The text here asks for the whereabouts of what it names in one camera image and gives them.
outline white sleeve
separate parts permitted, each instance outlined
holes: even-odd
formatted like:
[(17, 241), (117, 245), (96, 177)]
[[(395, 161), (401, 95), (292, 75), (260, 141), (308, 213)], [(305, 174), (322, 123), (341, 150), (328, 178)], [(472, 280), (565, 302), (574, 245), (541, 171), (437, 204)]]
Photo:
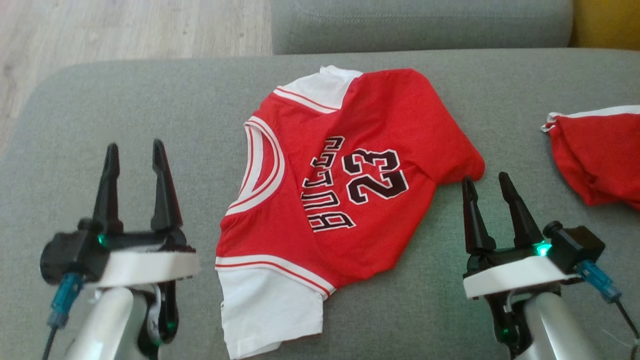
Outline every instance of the white sleeve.
[(219, 271), (222, 328), (231, 359), (276, 350), (283, 341), (319, 334), (323, 297), (267, 268)]

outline red cloth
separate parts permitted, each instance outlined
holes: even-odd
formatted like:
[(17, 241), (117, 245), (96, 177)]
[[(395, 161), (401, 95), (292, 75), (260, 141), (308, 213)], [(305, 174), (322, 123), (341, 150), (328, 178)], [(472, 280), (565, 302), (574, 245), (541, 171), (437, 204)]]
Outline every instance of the red cloth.
[(640, 210), (640, 105), (549, 114), (556, 165), (587, 205), (624, 201)]

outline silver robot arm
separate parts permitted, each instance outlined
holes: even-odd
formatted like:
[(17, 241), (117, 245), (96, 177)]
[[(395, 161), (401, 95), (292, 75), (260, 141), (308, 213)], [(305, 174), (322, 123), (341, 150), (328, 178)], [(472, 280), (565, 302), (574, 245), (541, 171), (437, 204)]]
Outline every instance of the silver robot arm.
[[(560, 285), (586, 281), (596, 287), (608, 303), (616, 303), (636, 336), (638, 330), (620, 304), (621, 293), (595, 265), (604, 243), (586, 227), (564, 229), (559, 222), (543, 233), (524, 201), (501, 172), (500, 187), (509, 204), (514, 247), (496, 249), (477, 206), (471, 178), (463, 180), (463, 210), (467, 272), (463, 284), (467, 297), (484, 297), (493, 316), (495, 339), (516, 360), (595, 360), (589, 338), (564, 303)], [(637, 346), (632, 350), (632, 359)]]

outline gray couch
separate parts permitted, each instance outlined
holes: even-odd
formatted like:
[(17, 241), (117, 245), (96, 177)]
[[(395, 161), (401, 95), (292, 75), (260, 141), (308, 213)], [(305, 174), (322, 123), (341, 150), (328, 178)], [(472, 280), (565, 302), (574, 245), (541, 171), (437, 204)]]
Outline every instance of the gray couch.
[(566, 47), (571, 0), (272, 0), (275, 54)]
[[(54, 289), (40, 278), (40, 251), (56, 231), (73, 229), (91, 213), (109, 142), (120, 145), (125, 228), (148, 228), (155, 186), (150, 155), (159, 137), (184, 232), (202, 259), (200, 275), (179, 283), (180, 330), (164, 358), (226, 359), (214, 251), (246, 163), (242, 123), (276, 85), (327, 64), (361, 71), (413, 67), (427, 76), (486, 161), (476, 186), (499, 246), (513, 236), (497, 182), (506, 171), (538, 225), (585, 224), (602, 237), (608, 245), (602, 268), (640, 316), (638, 212), (622, 204), (585, 206), (557, 172), (539, 130), (551, 111), (637, 103), (639, 53), (512, 49), (107, 62), (75, 66), (43, 83), (0, 158), (2, 358), (41, 355)], [(486, 302), (465, 298), (466, 260), (460, 186), (443, 186), (395, 269), (329, 298), (322, 335), (259, 358), (507, 359), (492, 336)], [(628, 357), (629, 349), (604, 333), (631, 339), (615, 307), (586, 284), (565, 288), (563, 296), (603, 359)], [(88, 314), (86, 298), (60, 332), (53, 359), (63, 358)]]

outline white trim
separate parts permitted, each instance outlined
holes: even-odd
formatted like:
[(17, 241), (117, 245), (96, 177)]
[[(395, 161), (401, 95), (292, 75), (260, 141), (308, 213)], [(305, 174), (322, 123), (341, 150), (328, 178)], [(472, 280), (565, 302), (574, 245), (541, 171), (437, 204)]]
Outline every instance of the white trim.
[[(323, 299), (326, 299), (335, 291), (335, 287), (331, 285), (331, 283), (329, 283), (327, 280), (324, 280), (322, 277), (303, 268), (302, 266), (298, 266), (290, 262), (289, 260), (279, 258), (278, 256), (247, 255), (231, 256), (227, 258), (216, 257), (216, 271), (234, 271), (248, 268), (270, 268), (272, 270), (275, 270), (290, 279), (298, 281), (316, 290), (323, 296)], [(321, 288), (306, 280), (320, 285)]]
[(250, 126), (266, 136), (271, 143), (271, 148), (273, 149), (274, 164), (269, 177), (264, 181), (264, 183), (262, 183), (255, 191), (249, 193), (247, 197), (234, 201), (229, 206), (226, 215), (241, 213), (253, 208), (262, 201), (265, 201), (278, 189), (278, 187), (280, 187), (280, 183), (284, 177), (284, 154), (273, 130), (271, 130), (271, 128), (262, 119), (255, 116), (252, 116), (244, 123), (244, 125)]
[(245, 129), (249, 129), (251, 133), (252, 139), (252, 153), (250, 158), (252, 162), (250, 164), (251, 171), (246, 178), (246, 182), (244, 183), (244, 188), (240, 191), (240, 196), (238, 199), (246, 199), (249, 197), (255, 188), (255, 184), (258, 182), (258, 178), (260, 177), (260, 173), (262, 172), (262, 133), (255, 129), (254, 127), (247, 126)]
[(273, 91), (274, 94), (276, 94), (277, 96), (280, 97), (284, 97), (285, 99), (289, 99), (289, 100), (293, 100), (295, 102), (297, 102), (298, 104), (302, 104), (308, 108), (311, 108), (313, 110), (316, 110), (319, 113), (323, 113), (323, 114), (330, 114), (330, 113), (335, 113), (337, 110), (336, 109), (329, 109), (329, 108), (325, 108), (324, 106), (320, 106), (318, 104), (314, 104), (313, 102), (300, 97), (298, 95), (294, 95), (294, 94), (290, 94), (288, 92), (283, 92), (280, 91), (279, 89), (276, 89)]
[(240, 192), (238, 193), (239, 198), (246, 186), (247, 176), (249, 176), (249, 169), (251, 168), (253, 156), (253, 140), (249, 127), (244, 126), (244, 132), (246, 133), (246, 168), (244, 168), (244, 176), (242, 177), (242, 183), (240, 184)]
[(278, 86), (273, 93), (318, 112), (332, 113), (342, 108), (342, 101), (351, 82), (361, 75), (357, 70), (323, 66), (315, 74)]
[(547, 116), (547, 123), (540, 127), (543, 133), (548, 132), (553, 129), (555, 125), (548, 126), (548, 124), (553, 124), (556, 122), (556, 117), (568, 117), (571, 119), (577, 119), (580, 117), (587, 116), (611, 116), (611, 115), (620, 115), (620, 114), (640, 114), (640, 105), (623, 105), (623, 106), (613, 106), (612, 108), (604, 108), (598, 110), (591, 111), (583, 111), (581, 113), (574, 113), (565, 115), (562, 113), (549, 113)]

